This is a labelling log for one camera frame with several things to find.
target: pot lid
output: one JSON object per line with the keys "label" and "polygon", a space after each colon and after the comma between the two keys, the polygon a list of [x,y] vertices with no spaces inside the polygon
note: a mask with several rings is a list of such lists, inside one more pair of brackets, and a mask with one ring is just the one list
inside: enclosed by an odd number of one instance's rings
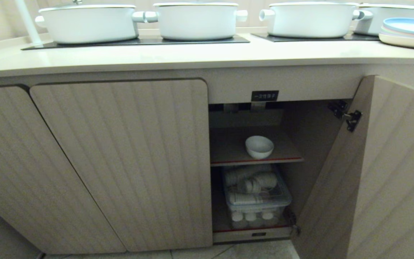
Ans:
{"label": "pot lid", "polygon": [[60,5],[39,10],[39,12],[47,12],[50,10],[65,9],[85,9],[85,8],[135,8],[135,5]]}
{"label": "pot lid", "polygon": [[286,2],[286,3],[275,3],[269,5],[272,6],[282,6],[282,5],[359,5],[358,3],[335,3],[335,2]]}
{"label": "pot lid", "polygon": [[360,4],[359,7],[384,7],[384,8],[414,9],[414,5],[388,5],[388,4]]}
{"label": "pot lid", "polygon": [[238,6],[236,3],[202,3],[202,2],[194,2],[194,3],[188,3],[188,2],[180,2],[180,3],[156,3],[153,6],[177,6],[177,5],[222,5],[222,6]]}

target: white pot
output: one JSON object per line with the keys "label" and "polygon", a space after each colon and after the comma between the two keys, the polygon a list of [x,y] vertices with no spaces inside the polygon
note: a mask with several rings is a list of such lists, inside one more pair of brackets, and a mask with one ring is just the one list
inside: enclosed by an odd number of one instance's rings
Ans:
{"label": "white pot", "polygon": [[273,36],[337,38],[348,33],[352,20],[370,15],[356,7],[355,3],[277,3],[261,10],[260,20],[268,21],[268,34]]}
{"label": "white pot", "polygon": [[354,30],[358,34],[378,36],[385,19],[395,17],[414,18],[414,6],[412,5],[363,4],[359,8],[371,12],[373,15],[359,21]]}
{"label": "white pot", "polygon": [[235,35],[236,21],[246,21],[247,11],[235,3],[159,3],[156,12],[145,12],[148,23],[159,22],[161,36],[169,40],[215,40]]}
{"label": "white pot", "polygon": [[39,10],[36,24],[64,44],[121,41],[138,37],[143,12],[134,5],[68,5]]}

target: countertop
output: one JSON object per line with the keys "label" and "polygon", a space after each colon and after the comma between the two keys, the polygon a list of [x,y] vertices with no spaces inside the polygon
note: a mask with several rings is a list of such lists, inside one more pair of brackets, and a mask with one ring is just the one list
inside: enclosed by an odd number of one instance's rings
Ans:
{"label": "countertop", "polygon": [[248,33],[238,35],[250,43],[21,51],[30,46],[27,39],[11,39],[0,41],[0,77],[317,64],[414,64],[414,49],[389,46],[379,41],[271,42]]}

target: cabinet door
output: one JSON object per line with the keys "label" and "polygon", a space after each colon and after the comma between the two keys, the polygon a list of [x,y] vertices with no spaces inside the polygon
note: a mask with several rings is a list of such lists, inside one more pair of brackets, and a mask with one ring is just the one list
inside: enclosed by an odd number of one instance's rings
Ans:
{"label": "cabinet door", "polygon": [[204,81],[39,85],[30,93],[129,251],[212,245]]}
{"label": "cabinet door", "polygon": [[19,87],[0,88],[0,216],[48,254],[125,251]]}
{"label": "cabinet door", "polygon": [[414,88],[363,79],[306,202],[301,259],[414,259]]}

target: red edge strip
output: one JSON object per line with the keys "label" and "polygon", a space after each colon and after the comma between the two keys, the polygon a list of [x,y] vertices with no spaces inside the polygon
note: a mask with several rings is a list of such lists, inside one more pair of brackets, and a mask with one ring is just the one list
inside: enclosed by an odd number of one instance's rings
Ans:
{"label": "red edge strip", "polygon": [[269,230],[272,228],[289,228],[290,225],[281,225],[281,226],[274,226],[269,228],[244,228],[242,230],[228,230],[228,231],[214,231],[214,233],[222,233],[222,232],[235,232],[235,231],[256,231],[256,230]]}
{"label": "red edge strip", "polygon": [[296,160],[303,159],[302,157],[291,157],[291,158],[274,158],[274,159],[252,159],[252,160],[240,160],[240,161],[220,161],[220,162],[211,162],[210,164],[225,164],[225,163],[241,163],[241,162],[259,162],[259,161],[278,161],[278,160]]}

